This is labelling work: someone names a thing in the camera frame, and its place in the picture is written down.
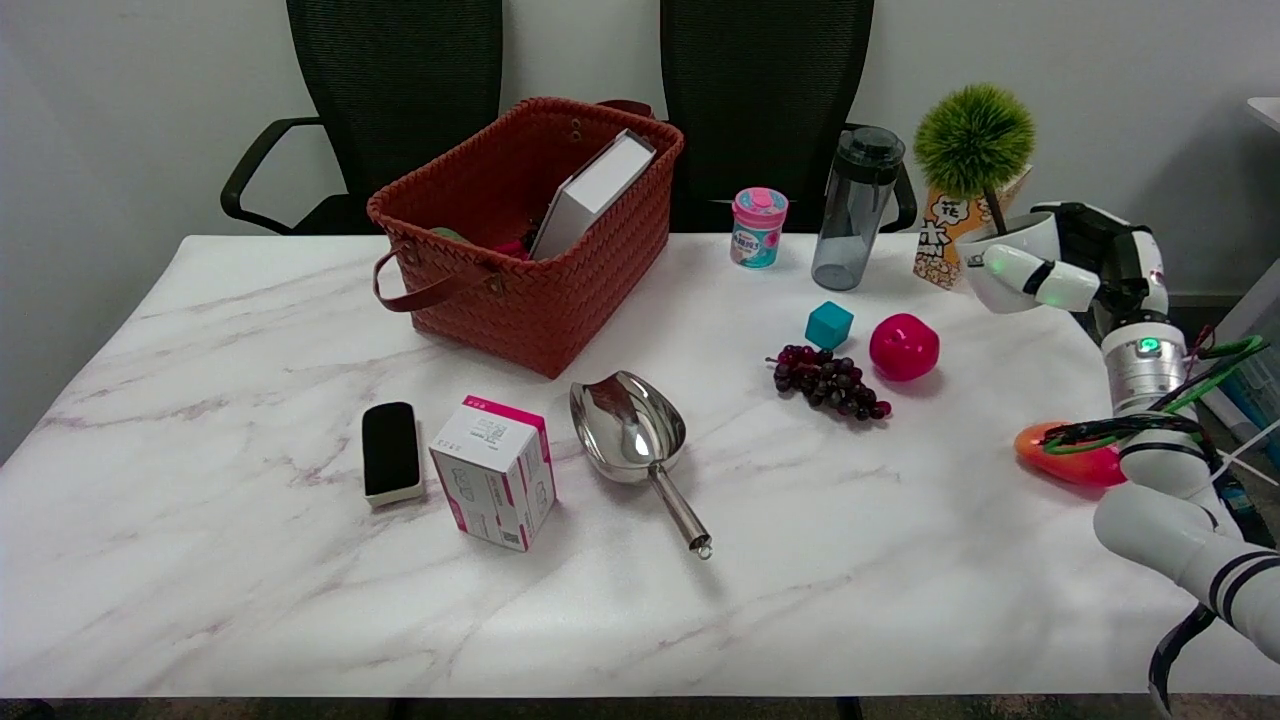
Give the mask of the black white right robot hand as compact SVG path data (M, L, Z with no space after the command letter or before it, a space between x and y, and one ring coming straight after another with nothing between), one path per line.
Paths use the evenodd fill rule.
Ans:
M1053 201L1006 228L965 247L969 283L992 313L1087 313L1100 334L1170 322L1164 260L1149 227L1087 202Z

